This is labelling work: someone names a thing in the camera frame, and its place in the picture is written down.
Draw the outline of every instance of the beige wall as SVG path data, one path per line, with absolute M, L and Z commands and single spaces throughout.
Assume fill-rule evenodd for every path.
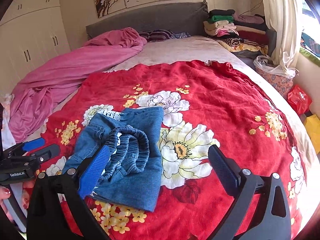
M 299 75 L 294 78 L 298 84 L 312 98 L 310 111 L 320 117 L 320 67 L 299 54 L 296 68 Z
M 60 0 L 61 13 L 63 23 L 65 26 L 66 34 L 70 44 L 70 48 L 77 49 L 87 40 L 85 27 L 87 25 L 98 22 L 106 17 L 110 17 L 117 13 L 122 13 L 126 10 L 132 10 L 139 7 L 149 6 L 153 4 L 168 3 L 168 2 L 200 2 L 203 0 L 171 0 L 171 1 L 158 1 L 153 3 L 135 6 L 129 9 L 124 9 L 108 16 L 98 19 L 93 0 Z M 209 10 L 212 9 L 234 9 L 240 14 L 254 7 L 262 0 L 207 0 Z M 263 4 L 254 13 L 263 13 Z

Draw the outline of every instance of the yellow paper bag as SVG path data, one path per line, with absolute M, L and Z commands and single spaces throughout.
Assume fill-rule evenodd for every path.
M 315 148 L 316 153 L 318 154 L 320 152 L 320 120 L 314 114 L 312 116 L 307 117 L 303 124 L 311 139 L 313 147 Z

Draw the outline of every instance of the gray headboard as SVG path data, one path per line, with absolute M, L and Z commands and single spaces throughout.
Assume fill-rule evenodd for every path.
M 89 38 L 132 27 L 138 32 L 169 30 L 206 36 L 203 22 L 209 17 L 207 2 L 167 3 L 126 11 L 86 27 Z

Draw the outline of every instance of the curtain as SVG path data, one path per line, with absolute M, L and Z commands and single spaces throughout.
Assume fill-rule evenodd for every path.
M 275 64 L 295 68 L 302 33 L 302 0 L 263 0 L 266 24 L 277 32 Z

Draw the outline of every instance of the flower center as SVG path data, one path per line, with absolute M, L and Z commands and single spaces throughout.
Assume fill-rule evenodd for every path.
M 174 142 L 174 151 L 180 160 L 186 159 L 191 155 L 190 148 L 182 142 Z

